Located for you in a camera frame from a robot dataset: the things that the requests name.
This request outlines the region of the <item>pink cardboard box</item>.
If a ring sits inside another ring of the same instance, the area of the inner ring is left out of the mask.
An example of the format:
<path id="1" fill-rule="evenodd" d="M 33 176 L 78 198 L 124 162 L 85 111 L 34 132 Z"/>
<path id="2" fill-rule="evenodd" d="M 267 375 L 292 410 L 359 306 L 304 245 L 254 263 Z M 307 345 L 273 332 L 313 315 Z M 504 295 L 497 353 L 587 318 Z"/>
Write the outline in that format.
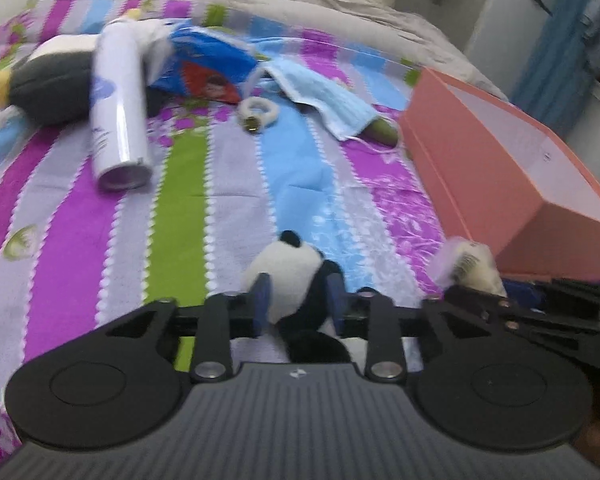
<path id="1" fill-rule="evenodd" d="M 600 279 L 600 182 L 552 130 L 428 68 L 400 126 L 446 236 L 510 278 Z"/>

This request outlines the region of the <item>green plush stick toy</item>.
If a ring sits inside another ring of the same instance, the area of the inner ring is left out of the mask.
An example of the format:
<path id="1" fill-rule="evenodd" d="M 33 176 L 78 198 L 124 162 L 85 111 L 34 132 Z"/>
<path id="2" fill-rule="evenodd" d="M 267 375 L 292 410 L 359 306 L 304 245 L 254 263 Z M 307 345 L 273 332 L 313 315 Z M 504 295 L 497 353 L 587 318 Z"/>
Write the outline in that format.
<path id="1" fill-rule="evenodd" d="M 393 122 L 378 116 L 365 127 L 361 138 L 373 141 L 385 148 L 395 148 L 399 144 L 399 131 Z"/>

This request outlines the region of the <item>white spray can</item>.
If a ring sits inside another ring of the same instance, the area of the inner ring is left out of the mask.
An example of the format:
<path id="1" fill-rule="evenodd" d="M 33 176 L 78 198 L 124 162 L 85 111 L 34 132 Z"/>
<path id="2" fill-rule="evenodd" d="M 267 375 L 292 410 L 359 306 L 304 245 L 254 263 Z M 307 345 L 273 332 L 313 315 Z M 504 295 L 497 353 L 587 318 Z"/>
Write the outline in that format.
<path id="1" fill-rule="evenodd" d="M 147 184 L 152 175 L 147 137 L 143 55 L 132 22 L 116 21 L 100 33 L 90 92 L 92 166 L 108 191 Z"/>

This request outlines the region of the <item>blue curtain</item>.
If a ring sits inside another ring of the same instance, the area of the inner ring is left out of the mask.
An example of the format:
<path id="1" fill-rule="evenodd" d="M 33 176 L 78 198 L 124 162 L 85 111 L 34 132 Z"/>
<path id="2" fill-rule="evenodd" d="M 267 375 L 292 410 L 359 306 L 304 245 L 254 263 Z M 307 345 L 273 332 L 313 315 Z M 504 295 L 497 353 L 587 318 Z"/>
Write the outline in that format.
<path id="1" fill-rule="evenodd" d="M 556 0 L 512 102 L 561 136 L 600 77 L 600 0 Z"/>

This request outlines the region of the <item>grey penguin plush toy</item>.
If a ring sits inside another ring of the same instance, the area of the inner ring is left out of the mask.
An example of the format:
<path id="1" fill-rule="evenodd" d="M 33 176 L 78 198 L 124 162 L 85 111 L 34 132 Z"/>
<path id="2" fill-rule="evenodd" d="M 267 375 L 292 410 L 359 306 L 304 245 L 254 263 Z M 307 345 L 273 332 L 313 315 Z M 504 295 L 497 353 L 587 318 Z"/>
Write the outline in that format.
<path id="1" fill-rule="evenodd" d="M 59 35 L 0 70 L 0 110 L 13 106 L 49 127 L 81 120 L 90 110 L 95 35 Z"/>

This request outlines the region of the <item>small panda plush toy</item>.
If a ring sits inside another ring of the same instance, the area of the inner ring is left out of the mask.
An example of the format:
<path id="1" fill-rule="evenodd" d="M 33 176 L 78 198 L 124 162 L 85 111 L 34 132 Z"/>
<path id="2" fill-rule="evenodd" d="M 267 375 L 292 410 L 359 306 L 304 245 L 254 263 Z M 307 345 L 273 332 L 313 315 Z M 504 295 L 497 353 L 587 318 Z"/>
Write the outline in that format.
<path id="1" fill-rule="evenodd" d="M 242 272 L 247 290 L 266 274 L 271 281 L 263 334 L 242 352 L 245 361 L 300 364 L 351 363 L 351 352 L 335 335 L 327 279 L 340 265 L 286 230 L 265 246 Z"/>

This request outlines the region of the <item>grey wardrobe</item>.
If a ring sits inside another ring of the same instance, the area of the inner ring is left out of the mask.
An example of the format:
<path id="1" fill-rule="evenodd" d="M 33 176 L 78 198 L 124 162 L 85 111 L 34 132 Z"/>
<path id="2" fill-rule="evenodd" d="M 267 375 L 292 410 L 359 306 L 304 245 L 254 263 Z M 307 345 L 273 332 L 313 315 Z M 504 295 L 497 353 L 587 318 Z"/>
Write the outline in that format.
<path id="1" fill-rule="evenodd" d="M 483 75 L 511 96 L 557 0 L 394 0 L 444 32 Z"/>

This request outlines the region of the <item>blue surgical mask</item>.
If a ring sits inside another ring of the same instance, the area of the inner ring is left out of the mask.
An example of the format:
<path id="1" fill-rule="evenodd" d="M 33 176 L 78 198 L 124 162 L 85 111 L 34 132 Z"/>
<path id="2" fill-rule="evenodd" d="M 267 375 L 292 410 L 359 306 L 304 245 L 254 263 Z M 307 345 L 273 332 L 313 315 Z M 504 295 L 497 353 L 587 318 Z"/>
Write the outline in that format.
<path id="1" fill-rule="evenodd" d="M 314 108 L 326 130 L 338 141 L 359 136 L 380 118 L 370 104 L 341 84 L 288 58 L 273 58 L 259 68 L 292 102 Z"/>

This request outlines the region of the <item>blue tissue pack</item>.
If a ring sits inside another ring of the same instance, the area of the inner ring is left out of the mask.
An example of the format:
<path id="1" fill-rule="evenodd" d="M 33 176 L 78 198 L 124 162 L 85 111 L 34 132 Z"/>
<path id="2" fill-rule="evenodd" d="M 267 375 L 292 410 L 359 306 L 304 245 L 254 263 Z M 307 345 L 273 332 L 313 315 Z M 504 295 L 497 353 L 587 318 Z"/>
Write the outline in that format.
<path id="1" fill-rule="evenodd" d="M 150 88 L 178 96 L 237 104 L 259 64 L 256 51 L 245 41 L 181 23 L 152 46 L 147 82 Z"/>

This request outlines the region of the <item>cotton pads plastic bag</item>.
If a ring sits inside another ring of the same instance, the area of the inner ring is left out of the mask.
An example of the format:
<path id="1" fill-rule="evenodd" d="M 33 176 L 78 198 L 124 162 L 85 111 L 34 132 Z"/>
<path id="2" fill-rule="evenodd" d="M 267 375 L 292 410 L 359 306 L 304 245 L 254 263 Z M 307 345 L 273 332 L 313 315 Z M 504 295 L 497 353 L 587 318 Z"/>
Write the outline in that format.
<path id="1" fill-rule="evenodd" d="M 431 281 L 442 289 L 460 285 L 507 296 L 490 248 L 473 240 L 458 236 L 448 238 L 430 259 L 426 270 Z"/>

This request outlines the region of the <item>striped colourful bed sheet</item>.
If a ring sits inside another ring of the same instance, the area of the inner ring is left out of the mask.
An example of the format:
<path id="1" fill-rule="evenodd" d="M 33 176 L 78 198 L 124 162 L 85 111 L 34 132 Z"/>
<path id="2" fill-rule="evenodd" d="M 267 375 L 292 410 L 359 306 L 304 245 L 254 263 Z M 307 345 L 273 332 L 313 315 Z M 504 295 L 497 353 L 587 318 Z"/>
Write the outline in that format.
<path id="1" fill-rule="evenodd" d="M 12 25 L 12 52 L 97 39 L 128 2 L 55 0 Z M 429 298 L 422 265 L 446 236 L 400 117 L 424 68 L 317 29 L 222 6 L 152 8 L 231 34 L 260 64 L 336 81 L 399 131 L 385 148 L 336 140 L 258 67 L 237 104 L 150 88 L 152 175 L 96 182 L 90 118 L 32 127 L 0 110 L 0 479 L 600 479 L 574 441 L 600 386 L 600 333 L 483 321 Z M 242 272 L 291 230 L 375 289 L 400 321 L 405 382 L 351 363 L 245 361 L 193 380 L 189 309 L 246 292 Z"/>

